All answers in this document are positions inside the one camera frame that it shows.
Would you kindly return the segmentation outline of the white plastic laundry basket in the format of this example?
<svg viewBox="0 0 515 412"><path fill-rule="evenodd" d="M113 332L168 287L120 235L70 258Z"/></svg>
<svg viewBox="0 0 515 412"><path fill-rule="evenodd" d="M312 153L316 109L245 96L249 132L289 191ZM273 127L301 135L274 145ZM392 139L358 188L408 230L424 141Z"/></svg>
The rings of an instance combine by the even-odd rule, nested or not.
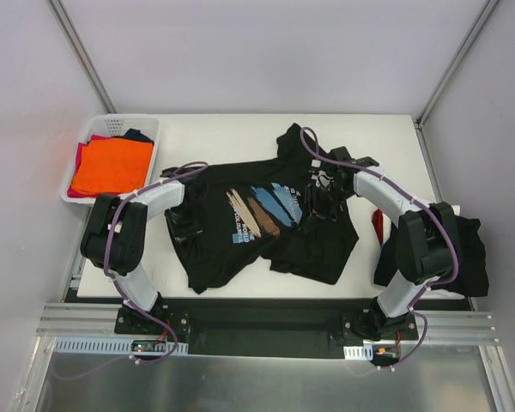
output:
<svg viewBox="0 0 515 412"><path fill-rule="evenodd" d="M77 144L87 145L93 140L93 136L100 136L103 138L111 138L115 136L123 136L128 130L139 130L142 134L153 142L153 151L145 170L144 185L150 183L151 175L155 165L155 158L158 153L162 137L164 136L164 128L162 123L155 115L148 114L107 114L91 118L88 121L83 133L78 137ZM73 152L70 163L67 166L64 175L64 181L61 186L60 196L66 203L76 203L82 205L93 205L94 198L80 195L74 195L70 189L72 179L76 174L76 170L81 165L82 161L77 158L82 158L77 153L79 146Z"/></svg>

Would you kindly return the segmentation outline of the black t shirt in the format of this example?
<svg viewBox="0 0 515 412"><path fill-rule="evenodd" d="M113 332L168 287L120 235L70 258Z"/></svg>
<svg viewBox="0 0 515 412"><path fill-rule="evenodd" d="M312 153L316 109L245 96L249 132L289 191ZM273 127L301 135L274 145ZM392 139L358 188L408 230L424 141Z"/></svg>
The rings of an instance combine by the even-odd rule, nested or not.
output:
<svg viewBox="0 0 515 412"><path fill-rule="evenodd" d="M386 222L389 220L382 214L384 220L383 244L376 265L373 283L386 287L396 273L395 250L397 227L391 223L390 232L386 232ZM433 290L446 290L464 297L486 297L489 290L489 280L486 271L486 250L479 236L481 222L479 219L456 217L457 232L460 240L461 255L457 278L450 283L433 286Z"/></svg>
<svg viewBox="0 0 515 412"><path fill-rule="evenodd" d="M274 159L213 165L186 182L186 210L198 233L173 241L188 286L201 294L227 285L258 258L273 271L337 283L359 236L348 205L334 220L310 219L313 143L292 124Z"/></svg>

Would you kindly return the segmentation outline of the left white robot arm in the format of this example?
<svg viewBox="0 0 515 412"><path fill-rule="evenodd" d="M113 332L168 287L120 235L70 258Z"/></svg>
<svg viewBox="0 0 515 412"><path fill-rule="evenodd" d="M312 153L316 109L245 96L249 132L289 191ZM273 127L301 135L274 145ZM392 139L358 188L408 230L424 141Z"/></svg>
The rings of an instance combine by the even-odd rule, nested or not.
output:
<svg viewBox="0 0 515 412"><path fill-rule="evenodd" d="M198 187L196 179L208 166L193 161L141 189L101 194L94 201L80 252L112 281L123 301L123 318L144 334L173 335L161 294L142 266L148 222L164 215L173 239L179 243L201 234L197 203L205 190Z"/></svg>

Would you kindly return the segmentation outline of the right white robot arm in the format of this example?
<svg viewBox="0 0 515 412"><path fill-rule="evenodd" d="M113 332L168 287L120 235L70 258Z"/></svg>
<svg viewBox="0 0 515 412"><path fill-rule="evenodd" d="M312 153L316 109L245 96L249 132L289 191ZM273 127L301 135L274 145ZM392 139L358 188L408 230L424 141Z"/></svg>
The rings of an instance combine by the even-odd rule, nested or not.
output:
<svg viewBox="0 0 515 412"><path fill-rule="evenodd" d="M395 274L351 331L372 341L389 338L426 289L459 270L457 219L448 203L427 203L385 175L371 157L353 159L344 147L314 154L306 200L313 222L334 221L350 197L363 197L396 226Z"/></svg>

